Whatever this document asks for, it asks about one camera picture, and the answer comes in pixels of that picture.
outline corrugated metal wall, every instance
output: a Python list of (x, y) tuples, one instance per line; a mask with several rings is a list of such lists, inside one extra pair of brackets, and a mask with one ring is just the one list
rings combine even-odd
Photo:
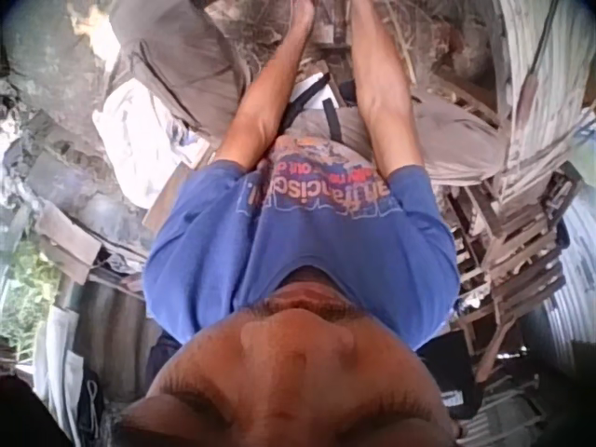
[(595, 198), (586, 186), (564, 215), (571, 239), (560, 258), (567, 284), (523, 322), (528, 347), (571, 377), (583, 373), (580, 356), (596, 352)]

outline green plant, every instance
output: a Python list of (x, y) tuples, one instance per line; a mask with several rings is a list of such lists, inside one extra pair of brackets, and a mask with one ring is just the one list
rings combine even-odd
[(33, 354), (37, 325), (46, 320), (54, 303), (61, 272), (36, 245), (23, 239), (10, 256), (6, 301), (0, 316), (0, 336), (17, 351), (17, 361)]

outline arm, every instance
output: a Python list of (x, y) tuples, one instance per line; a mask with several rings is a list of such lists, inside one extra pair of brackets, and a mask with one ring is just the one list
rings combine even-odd
[(292, 1), (290, 30), (240, 102), (216, 160), (231, 160), (246, 170), (253, 169), (278, 135), (315, 17), (312, 0)]
[(381, 174), (387, 178), (404, 166), (424, 166), (408, 79), (373, 0), (352, 2), (352, 59), (358, 108)]

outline man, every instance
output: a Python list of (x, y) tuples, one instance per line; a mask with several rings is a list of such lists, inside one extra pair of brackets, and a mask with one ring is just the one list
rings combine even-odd
[[(207, 26), (189, 2), (167, 5), (155, 18), (180, 33), (192, 20)], [(372, 0), (352, 1), (351, 24), (358, 110), (374, 163), (358, 148), (300, 135), (295, 123), (278, 136), (314, 16), (311, 0), (293, 1), (283, 43), (156, 238), (146, 302), (184, 346), (116, 427), (123, 444), (454, 443), (439, 389), (413, 353), (457, 296), (454, 242), (420, 155), (399, 54)], [(174, 33), (160, 40), (151, 30), (123, 45), (135, 75), (165, 80), (157, 91), (172, 108), (217, 133), (204, 107), (224, 116), (211, 99), (231, 92), (232, 103), (241, 82), (221, 66), (199, 77), (222, 89), (188, 101), (185, 91), (198, 93), (172, 77), (189, 80), (192, 70), (164, 43)], [(206, 42), (183, 43), (197, 56), (208, 51)], [(172, 71), (176, 63), (183, 74)], [(345, 135), (341, 116), (340, 124)]]

